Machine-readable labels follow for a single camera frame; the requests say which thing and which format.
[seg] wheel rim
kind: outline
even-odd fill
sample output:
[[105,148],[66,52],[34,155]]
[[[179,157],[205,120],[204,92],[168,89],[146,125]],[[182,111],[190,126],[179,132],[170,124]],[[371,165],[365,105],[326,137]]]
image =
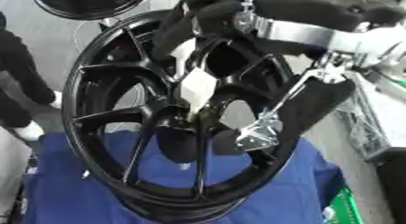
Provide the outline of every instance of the wheel rim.
[[[236,177],[220,184],[205,185],[208,139],[220,131],[228,130],[227,126],[219,122],[222,112],[231,102],[243,100],[258,115],[270,102],[267,95],[269,91],[263,87],[265,85],[259,88],[248,84],[264,79],[264,70],[256,71],[261,63],[273,67],[267,71],[272,71],[272,75],[278,77],[278,86],[289,77],[290,72],[280,57],[264,57],[254,49],[248,49],[243,41],[230,43],[229,40],[218,39],[202,47],[201,52],[196,54],[195,62],[206,52],[213,54],[214,51],[220,51],[221,54],[222,47],[232,46],[233,49],[244,51],[249,63],[244,69],[219,78],[219,86],[208,107],[193,123],[185,124],[187,107],[172,96],[177,82],[171,79],[168,70],[173,67],[173,62],[158,62],[150,57],[151,35],[165,14],[160,11],[132,17],[101,34],[85,49],[64,89],[63,123],[75,153],[128,208],[160,222],[208,221],[226,214],[246,196],[264,186],[290,158],[295,140],[279,146],[271,153],[251,151],[249,156],[252,165]],[[130,43],[137,55],[120,62],[106,63],[108,53],[117,45],[115,41],[120,44]],[[119,82],[114,80],[117,77],[120,78]],[[147,104],[111,111],[135,83],[143,84],[151,95]],[[100,140],[101,127],[109,122],[142,124],[135,151],[126,168],[109,155]],[[155,134],[156,128],[162,126],[196,133],[198,173],[192,188],[161,186],[138,178],[137,172],[134,172],[149,139]]]
[[34,0],[44,11],[51,15],[73,20],[97,20],[109,18],[131,10],[143,0]]

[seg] gray floor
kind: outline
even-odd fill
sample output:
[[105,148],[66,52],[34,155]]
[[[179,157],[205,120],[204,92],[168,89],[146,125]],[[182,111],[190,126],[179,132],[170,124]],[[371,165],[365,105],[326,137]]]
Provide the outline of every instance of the gray floor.
[[[125,16],[146,10],[172,7],[178,0],[149,0]],[[80,22],[63,20],[47,14],[32,0],[0,0],[0,9],[8,18],[8,29],[23,37],[38,64],[43,78],[55,90],[61,90],[78,51],[73,43],[73,32]],[[80,48],[83,48],[97,34],[97,25],[85,24],[77,34]],[[291,59],[290,63],[301,70],[307,63],[304,59]],[[13,82],[3,76],[0,83],[19,97],[34,118],[47,131],[61,131],[59,113],[47,107],[40,107],[15,89]],[[309,139],[331,162],[338,164],[355,194],[356,203],[366,224],[391,224],[383,195],[371,165],[366,164],[350,147],[348,131],[334,114],[329,115],[310,130]]]

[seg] wheel lip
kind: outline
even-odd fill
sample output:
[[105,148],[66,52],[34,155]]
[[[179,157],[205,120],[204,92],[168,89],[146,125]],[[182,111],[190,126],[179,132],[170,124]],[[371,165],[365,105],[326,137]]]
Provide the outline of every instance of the wheel lip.
[[34,0],[34,1],[45,12],[47,12],[51,15],[59,16],[61,18],[72,19],[72,20],[98,20],[98,19],[103,19],[103,18],[114,17],[116,15],[120,15],[127,11],[130,11],[132,8],[139,5],[144,0],[130,0],[110,11],[92,12],[92,13],[88,13],[85,15],[78,15],[78,14],[73,14],[70,12],[54,9],[41,0]]
[[[73,123],[73,120],[71,117],[75,115],[75,107],[76,107],[76,98],[73,96],[73,92],[75,89],[75,86],[78,85],[78,77],[81,76],[81,72],[79,68],[83,66],[83,63],[86,63],[87,60],[89,60],[89,55],[94,54],[95,49],[100,49],[101,45],[107,44],[111,39],[112,36],[114,36],[115,33],[120,31],[123,26],[133,24],[135,22],[148,22],[148,20],[151,19],[160,19],[163,15],[165,15],[167,11],[154,11],[154,12],[149,12],[146,14],[142,15],[137,15],[134,16],[128,20],[125,20],[121,22],[120,24],[113,26],[112,28],[108,29],[105,31],[103,34],[100,34],[98,37],[96,37],[82,52],[81,56],[78,58],[76,63],[74,64],[68,79],[67,79],[67,84],[65,85],[63,94],[63,124],[67,132],[68,136],[68,141],[73,149],[74,152],[77,153],[79,158],[82,159],[84,164],[89,168],[89,170],[92,172],[92,174],[95,175],[95,177],[105,183],[110,189],[114,190],[116,193],[121,194],[124,197],[131,197],[134,199],[138,199],[142,202],[149,203],[149,204],[154,204],[154,205],[159,205],[159,206],[164,206],[168,208],[186,208],[186,209],[204,209],[204,208],[210,208],[213,206],[218,206],[221,204],[227,204],[232,201],[236,201],[239,199],[242,199],[248,195],[250,195],[253,191],[256,191],[257,189],[261,188],[265,184],[269,182],[270,179],[272,179],[284,166],[288,161],[277,161],[276,164],[278,164],[276,167],[274,167],[271,171],[269,171],[267,174],[264,173],[261,178],[258,178],[258,180],[250,182],[247,184],[243,190],[233,190],[232,193],[229,194],[221,194],[219,195],[218,199],[216,201],[214,200],[207,200],[202,203],[196,203],[196,201],[191,201],[187,200],[185,202],[163,202],[161,200],[156,201],[154,200],[155,196],[151,194],[146,194],[142,190],[136,190],[134,188],[124,186],[120,181],[115,180],[113,177],[111,177],[108,173],[106,173],[97,162],[92,160],[92,157],[88,154],[87,150],[85,150],[85,147],[82,145],[82,141],[80,140],[80,134],[76,131],[75,125]],[[291,144],[291,146],[288,147],[282,147],[281,149],[284,150],[284,154],[289,159],[295,149],[295,141],[294,143]]]

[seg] robotic arm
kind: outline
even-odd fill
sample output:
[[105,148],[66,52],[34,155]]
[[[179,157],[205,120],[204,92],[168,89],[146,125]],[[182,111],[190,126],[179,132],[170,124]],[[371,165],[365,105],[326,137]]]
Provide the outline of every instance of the robotic arm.
[[[157,58],[171,53],[188,58],[196,45],[185,48],[184,43],[211,34],[239,34],[269,53],[322,52],[311,67],[281,90],[256,122],[229,134],[235,136],[231,139],[242,151],[274,147],[309,129],[352,93],[353,83],[344,76],[348,70],[362,74],[373,70],[390,82],[383,91],[396,91],[406,98],[401,79],[404,71],[395,67],[406,59],[406,29],[400,23],[403,11],[375,0],[355,0],[359,5],[350,6],[355,10],[343,10],[351,1],[182,0],[157,32],[154,54]],[[187,83],[197,87],[208,84],[201,82],[198,86],[195,75],[203,78],[204,73],[195,70],[186,75],[183,87]],[[208,87],[199,92],[189,88],[187,93],[192,95],[185,100],[195,107],[195,112],[214,91]],[[324,110],[312,111],[312,107],[323,105]]]

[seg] person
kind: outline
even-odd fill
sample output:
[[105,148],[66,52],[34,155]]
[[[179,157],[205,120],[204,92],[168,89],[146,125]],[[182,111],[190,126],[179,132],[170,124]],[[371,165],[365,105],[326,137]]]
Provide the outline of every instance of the person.
[[[51,90],[38,74],[33,56],[22,39],[6,30],[0,14],[0,71],[7,71],[18,81],[23,93],[32,101],[55,109],[62,106],[62,93]],[[0,90],[0,120],[26,141],[36,141],[44,130],[18,102]]]

